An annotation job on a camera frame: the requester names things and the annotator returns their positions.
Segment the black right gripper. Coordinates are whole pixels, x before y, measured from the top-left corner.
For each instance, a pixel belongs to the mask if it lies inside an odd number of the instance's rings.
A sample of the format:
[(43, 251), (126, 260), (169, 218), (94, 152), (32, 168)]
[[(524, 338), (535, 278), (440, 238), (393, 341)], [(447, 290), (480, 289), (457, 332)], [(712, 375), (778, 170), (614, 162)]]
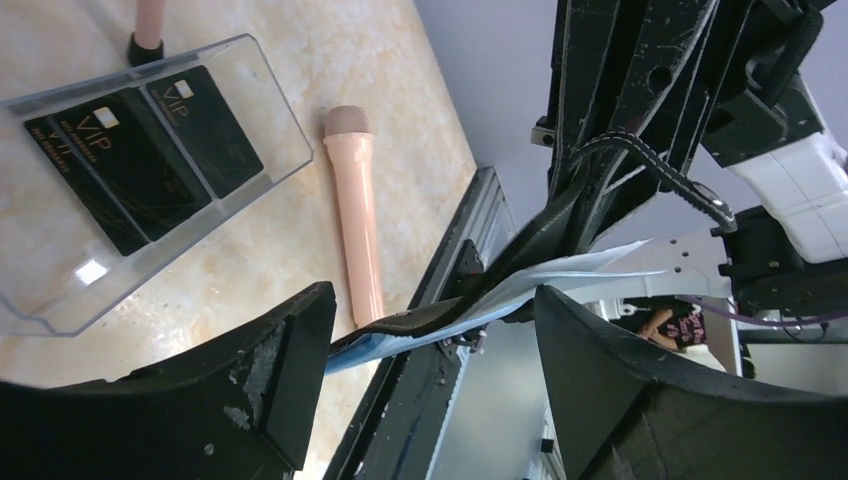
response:
[(585, 252), (601, 231), (624, 153), (577, 152), (602, 134), (638, 135), (684, 166), (698, 146), (730, 165), (820, 131), (799, 68), (821, 29), (818, 1), (559, 2), (531, 134), (555, 153), (547, 247)]

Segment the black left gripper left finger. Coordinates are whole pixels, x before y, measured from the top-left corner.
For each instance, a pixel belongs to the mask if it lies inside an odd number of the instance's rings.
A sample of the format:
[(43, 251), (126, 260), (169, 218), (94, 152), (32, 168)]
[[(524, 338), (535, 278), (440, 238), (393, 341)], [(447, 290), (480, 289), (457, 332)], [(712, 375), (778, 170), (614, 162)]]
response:
[(113, 382), (1, 386), (5, 479), (290, 479), (304, 467), (336, 298), (317, 282)]

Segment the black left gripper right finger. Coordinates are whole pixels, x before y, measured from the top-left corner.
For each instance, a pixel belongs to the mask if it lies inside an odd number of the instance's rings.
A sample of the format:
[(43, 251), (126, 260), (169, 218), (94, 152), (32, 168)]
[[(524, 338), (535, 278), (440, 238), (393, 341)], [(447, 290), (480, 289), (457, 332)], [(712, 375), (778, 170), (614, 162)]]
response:
[(558, 290), (534, 316), (570, 479), (843, 479), (847, 401), (705, 367)]

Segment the black leather card holder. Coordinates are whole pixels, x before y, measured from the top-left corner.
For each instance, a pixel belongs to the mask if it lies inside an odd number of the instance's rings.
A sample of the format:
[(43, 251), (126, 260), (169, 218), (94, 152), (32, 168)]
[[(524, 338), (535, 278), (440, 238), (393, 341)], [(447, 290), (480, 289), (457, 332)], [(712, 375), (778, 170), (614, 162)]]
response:
[[(726, 202), (702, 184), (669, 166), (636, 135), (611, 131), (577, 149), (573, 159), (601, 150), (624, 150), (637, 157), (648, 172), (696, 210), (714, 220), (720, 231), (733, 232), (736, 218)], [(557, 222), (576, 203), (580, 186), (569, 188), (513, 238), (470, 290), (449, 301), (384, 317), (333, 343), (326, 374), (332, 375), (373, 360), (439, 343), (503, 318), (528, 301), (539, 285), (560, 278), (577, 279), (579, 287), (600, 277), (600, 268), (639, 248), (634, 242), (599, 253), (555, 257), (545, 244)]]

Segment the pink toy microphone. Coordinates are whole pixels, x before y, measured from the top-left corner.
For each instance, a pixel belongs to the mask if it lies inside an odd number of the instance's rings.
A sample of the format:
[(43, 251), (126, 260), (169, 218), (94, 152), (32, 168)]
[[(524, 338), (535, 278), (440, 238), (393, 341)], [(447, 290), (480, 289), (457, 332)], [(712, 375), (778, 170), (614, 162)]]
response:
[(323, 144), (334, 171), (353, 320), (363, 328), (384, 316), (372, 179), (374, 136), (365, 110), (355, 105), (330, 109)]

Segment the black VIP card underneath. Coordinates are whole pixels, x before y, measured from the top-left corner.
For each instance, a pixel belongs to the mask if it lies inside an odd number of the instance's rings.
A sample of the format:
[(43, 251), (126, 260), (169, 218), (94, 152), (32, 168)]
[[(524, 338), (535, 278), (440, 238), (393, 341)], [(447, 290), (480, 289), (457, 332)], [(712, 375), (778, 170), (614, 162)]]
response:
[(148, 244), (46, 117), (25, 121), (24, 128), (122, 256), (129, 256)]

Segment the black VIP card left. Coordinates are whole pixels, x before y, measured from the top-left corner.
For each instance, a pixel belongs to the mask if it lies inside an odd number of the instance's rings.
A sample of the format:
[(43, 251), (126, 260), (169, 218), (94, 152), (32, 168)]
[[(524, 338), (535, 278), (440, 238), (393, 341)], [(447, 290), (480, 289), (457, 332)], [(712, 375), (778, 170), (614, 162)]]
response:
[(50, 117), (149, 239), (162, 238), (211, 202), (139, 89)]

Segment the black vip card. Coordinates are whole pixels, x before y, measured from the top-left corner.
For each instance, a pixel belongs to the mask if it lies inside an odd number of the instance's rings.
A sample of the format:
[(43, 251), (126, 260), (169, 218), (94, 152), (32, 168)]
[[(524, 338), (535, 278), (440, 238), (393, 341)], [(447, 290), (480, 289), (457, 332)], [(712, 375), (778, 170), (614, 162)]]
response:
[(207, 67), (150, 81), (144, 90), (217, 197), (228, 196), (264, 170)]
[(50, 117), (149, 239), (162, 238), (211, 202), (139, 89)]

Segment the black VIP card right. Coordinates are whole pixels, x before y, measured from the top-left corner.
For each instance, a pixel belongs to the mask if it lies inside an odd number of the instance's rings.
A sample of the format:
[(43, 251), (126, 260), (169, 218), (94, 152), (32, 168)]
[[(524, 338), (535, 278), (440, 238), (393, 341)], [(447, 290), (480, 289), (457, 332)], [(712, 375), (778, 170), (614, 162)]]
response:
[(144, 90), (217, 197), (228, 196), (264, 170), (207, 67), (150, 81)]

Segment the clear acrylic tray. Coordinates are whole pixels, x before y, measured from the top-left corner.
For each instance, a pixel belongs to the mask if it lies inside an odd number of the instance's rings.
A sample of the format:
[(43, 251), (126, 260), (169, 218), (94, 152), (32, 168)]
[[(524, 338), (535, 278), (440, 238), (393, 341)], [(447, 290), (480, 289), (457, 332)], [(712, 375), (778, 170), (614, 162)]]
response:
[(312, 157), (248, 34), (5, 101), (2, 333), (81, 333)]

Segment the pink music stand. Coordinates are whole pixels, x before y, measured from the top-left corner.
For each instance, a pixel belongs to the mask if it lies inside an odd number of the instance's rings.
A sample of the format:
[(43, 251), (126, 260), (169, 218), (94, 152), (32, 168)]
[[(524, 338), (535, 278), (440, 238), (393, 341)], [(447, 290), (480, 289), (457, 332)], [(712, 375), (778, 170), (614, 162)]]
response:
[(126, 57), (132, 67), (149, 64), (164, 58), (162, 38), (165, 0), (138, 0), (134, 29), (130, 35)]

